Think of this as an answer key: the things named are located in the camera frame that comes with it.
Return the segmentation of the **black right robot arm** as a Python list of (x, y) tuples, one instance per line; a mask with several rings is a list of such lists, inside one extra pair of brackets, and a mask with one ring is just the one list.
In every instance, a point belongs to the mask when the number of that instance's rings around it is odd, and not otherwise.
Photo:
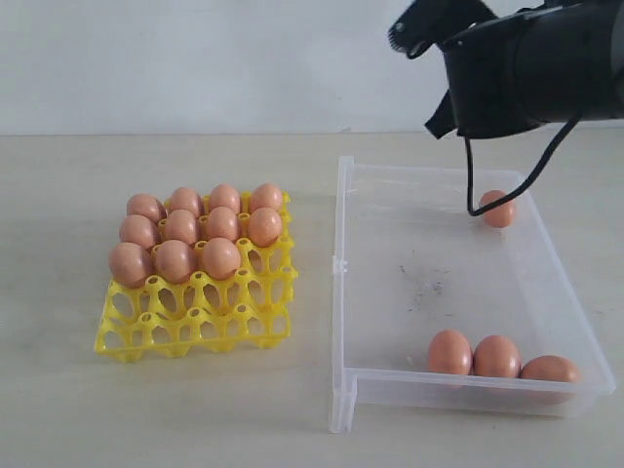
[(573, 116), (623, 117), (623, 4), (547, 4), (474, 22), (439, 45), (448, 90), (426, 129), (471, 139), (525, 133)]

